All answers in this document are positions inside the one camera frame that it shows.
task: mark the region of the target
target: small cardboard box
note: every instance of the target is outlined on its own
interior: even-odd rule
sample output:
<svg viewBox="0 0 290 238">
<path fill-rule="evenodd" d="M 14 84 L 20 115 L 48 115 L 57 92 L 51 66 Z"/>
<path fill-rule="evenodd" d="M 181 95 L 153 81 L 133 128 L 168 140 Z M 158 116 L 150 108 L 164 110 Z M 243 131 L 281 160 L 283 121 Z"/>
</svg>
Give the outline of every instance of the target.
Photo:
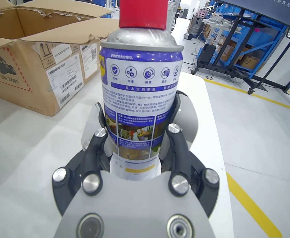
<svg viewBox="0 0 290 238">
<path fill-rule="evenodd" d="M 0 98 L 54 116 L 99 71 L 99 41 L 118 20 L 101 6 L 0 0 Z"/>
<path fill-rule="evenodd" d="M 242 67 L 253 70 L 259 61 L 260 59 L 256 57 L 245 55 L 242 60 L 238 62 L 238 64 Z"/>
</svg>

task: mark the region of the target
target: can label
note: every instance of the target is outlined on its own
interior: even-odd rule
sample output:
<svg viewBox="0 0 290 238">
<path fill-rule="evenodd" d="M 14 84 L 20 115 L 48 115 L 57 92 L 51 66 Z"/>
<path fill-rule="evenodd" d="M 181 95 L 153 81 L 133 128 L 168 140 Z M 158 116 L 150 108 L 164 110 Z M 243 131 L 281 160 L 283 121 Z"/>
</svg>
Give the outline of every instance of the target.
<svg viewBox="0 0 290 238">
<path fill-rule="evenodd" d="M 104 114 L 125 179 L 155 177 L 181 65 L 181 52 L 100 52 Z"/>
</svg>

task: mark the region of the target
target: metal screw cap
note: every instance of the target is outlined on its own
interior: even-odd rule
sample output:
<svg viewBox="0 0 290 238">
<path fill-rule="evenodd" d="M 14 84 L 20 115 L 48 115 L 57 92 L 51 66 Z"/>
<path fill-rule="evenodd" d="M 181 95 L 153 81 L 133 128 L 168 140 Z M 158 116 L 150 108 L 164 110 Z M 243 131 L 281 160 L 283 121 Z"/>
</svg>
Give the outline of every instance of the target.
<svg viewBox="0 0 290 238">
<path fill-rule="evenodd" d="M 102 138 L 103 136 L 105 136 L 105 134 L 106 134 L 106 130 L 104 128 L 99 128 L 94 133 L 94 135 L 98 138 Z"/>
<path fill-rule="evenodd" d="M 212 169 L 207 169 L 205 171 L 205 178 L 208 180 L 209 183 L 218 183 L 219 182 L 219 175 L 216 171 Z"/>
<path fill-rule="evenodd" d="M 100 178 L 96 174 L 88 175 L 82 182 L 82 188 L 86 193 L 93 193 L 100 185 Z"/>
<path fill-rule="evenodd" d="M 55 182 L 60 182 L 66 178 L 67 171 L 65 168 L 58 168 L 54 173 L 52 174 L 52 179 Z"/>
<path fill-rule="evenodd" d="M 178 194 L 186 194 L 190 188 L 187 179 L 182 175 L 175 175 L 171 180 L 171 185 Z"/>
<path fill-rule="evenodd" d="M 175 123 L 170 123 L 168 125 L 168 130 L 173 134 L 178 134 L 180 132 L 180 127 Z"/>
<path fill-rule="evenodd" d="M 89 147 L 89 144 L 90 144 L 91 140 L 87 140 L 84 142 L 83 146 L 82 146 L 82 149 L 84 151 L 86 151 L 86 149 Z"/>
</svg>

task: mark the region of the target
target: red spray can cap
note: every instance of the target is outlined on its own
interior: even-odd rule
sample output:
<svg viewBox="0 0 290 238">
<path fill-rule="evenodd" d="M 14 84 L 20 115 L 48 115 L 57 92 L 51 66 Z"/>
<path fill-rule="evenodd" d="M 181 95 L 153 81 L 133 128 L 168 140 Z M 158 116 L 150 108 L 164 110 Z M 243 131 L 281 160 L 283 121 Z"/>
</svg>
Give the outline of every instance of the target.
<svg viewBox="0 0 290 238">
<path fill-rule="evenodd" d="M 166 29 L 168 0 L 120 0 L 119 27 Z"/>
</svg>

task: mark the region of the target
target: icon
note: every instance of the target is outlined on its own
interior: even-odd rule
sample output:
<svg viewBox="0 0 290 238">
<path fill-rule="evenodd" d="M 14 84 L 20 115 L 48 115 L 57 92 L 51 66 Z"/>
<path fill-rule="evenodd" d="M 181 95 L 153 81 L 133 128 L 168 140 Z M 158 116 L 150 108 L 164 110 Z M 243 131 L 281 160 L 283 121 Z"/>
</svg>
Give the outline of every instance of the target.
<svg viewBox="0 0 290 238">
<path fill-rule="evenodd" d="M 119 69 L 119 67 L 116 64 L 111 65 L 111 73 L 114 76 L 118 76 L 119 75 L 120 69 Z"/>
<path fill-rule="evenodd" d="M 165 67 L 162 72 L 161 72 L 161 76 L 163 79 L 166 79 L 170 74 L 170 70 L 168 67 Z"/>
<path fill-rule="evenodd" d="M 134 78 L 137 74 L 137 71 L 134 67 L 129 66 L 128 68 L 126 68 L 125 74 L 128 78 Z"/>
<path fill-rule="evenodd" d="M 145 71 L 144 71 L 144 77 L 146 79 L 152 79 L 153 77 L 155 76 L 155 70 L 151 67 L 149 68 L 146 68 Z"/>
<path fill-rule="evenodd" d="M 178 71 L 179 71 L 179 66 L 177 65 L 176 68 L 175 68 L 175 70 L 174 70 L 174 76 L 177 76 Z"/>
</svg>

